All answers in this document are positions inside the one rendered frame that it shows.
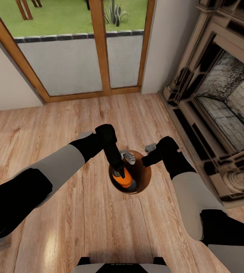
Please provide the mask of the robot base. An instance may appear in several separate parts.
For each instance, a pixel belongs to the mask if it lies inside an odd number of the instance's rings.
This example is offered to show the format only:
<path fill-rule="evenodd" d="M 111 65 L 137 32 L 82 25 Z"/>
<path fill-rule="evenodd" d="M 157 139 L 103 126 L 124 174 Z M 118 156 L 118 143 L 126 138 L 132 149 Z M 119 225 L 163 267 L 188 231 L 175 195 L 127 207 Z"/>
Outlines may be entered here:
<path fill-rule="evenodd" d="M 154 257 L 153 264 L 99 263 L 91 264 L 89 257 L 81 257 L 72 273 L 172 273 L 162 257 Z"/>

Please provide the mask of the trash can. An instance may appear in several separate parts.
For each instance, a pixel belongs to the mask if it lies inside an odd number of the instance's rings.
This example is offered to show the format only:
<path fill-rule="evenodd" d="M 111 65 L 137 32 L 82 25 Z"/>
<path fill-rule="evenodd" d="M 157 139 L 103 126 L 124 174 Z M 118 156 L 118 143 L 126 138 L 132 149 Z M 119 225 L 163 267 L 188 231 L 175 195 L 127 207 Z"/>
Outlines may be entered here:
<path fill-rule="evenodd" d="M 135 156 L 135 164 L 130 164 L 125 158 L 123 161 L 126 164 L 125 169 L 131 172 L 136 179 L 137 187 L 133 191 L 127 191 L 124 187 L 120 186 L 119 183 L 113 182 L 113 167 L 109 164 L 109 179 L 113 186 L 120 192 L 124 194 L 139 194 L 144 191 L 152 178 L 151 166 L 145 167 L 143 166 L 142 158 L 144 157 L 141 153 L 133 150 L 128 150 Z"/>

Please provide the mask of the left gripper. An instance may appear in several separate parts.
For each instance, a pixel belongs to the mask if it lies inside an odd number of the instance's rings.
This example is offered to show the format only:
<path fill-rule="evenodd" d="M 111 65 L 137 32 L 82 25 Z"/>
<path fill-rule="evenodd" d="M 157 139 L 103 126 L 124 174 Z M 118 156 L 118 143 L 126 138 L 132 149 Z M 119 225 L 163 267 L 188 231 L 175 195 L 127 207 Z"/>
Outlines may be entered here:
<path fill-rule="evenodd" d="M 125 178 L 125 174 L 124 174 L 124 167 L 126 166 L 125 162 L 121 159 L 119 150 L 117 149 L 114 153 L 112 154 L 106 154 L 106 158 L 109 162 L 109 164 L 111 164 L 111 166 L 113 167 L 113 169 L 116 172 L 119 172 L 121 177 L 124 179 Z"/>

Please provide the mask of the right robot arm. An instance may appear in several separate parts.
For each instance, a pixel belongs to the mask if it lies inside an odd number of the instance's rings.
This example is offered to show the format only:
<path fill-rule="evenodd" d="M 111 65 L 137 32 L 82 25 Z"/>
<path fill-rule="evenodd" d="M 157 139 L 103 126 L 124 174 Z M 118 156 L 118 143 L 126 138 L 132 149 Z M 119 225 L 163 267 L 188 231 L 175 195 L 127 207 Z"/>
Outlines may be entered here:
<path fill-rule="evenodd" d="M 229 217 L 191 166 L 185 152 L 166 137 L 145 146 L 141 160 L 148 167 L 163 161 L 175 189 L 187 234 L 204 243 L 231 273 L 244 273 L 244 223 Z"/>

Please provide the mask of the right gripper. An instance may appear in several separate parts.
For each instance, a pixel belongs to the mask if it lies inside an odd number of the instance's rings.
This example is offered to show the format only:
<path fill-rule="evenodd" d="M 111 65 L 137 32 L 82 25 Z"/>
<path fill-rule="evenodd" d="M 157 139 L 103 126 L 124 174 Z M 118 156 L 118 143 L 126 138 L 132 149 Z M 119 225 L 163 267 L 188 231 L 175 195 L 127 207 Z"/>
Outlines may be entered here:
<path fill-rule="evenodd" d="M 141 160 L 143 162 L 143 166 L 145 167 L 151 166 L 152 164 L 157 164 L 159 161 L 161 161 L 155 158 L 153 151 L 149 153 L 149 155 L 144 156 Z"/>

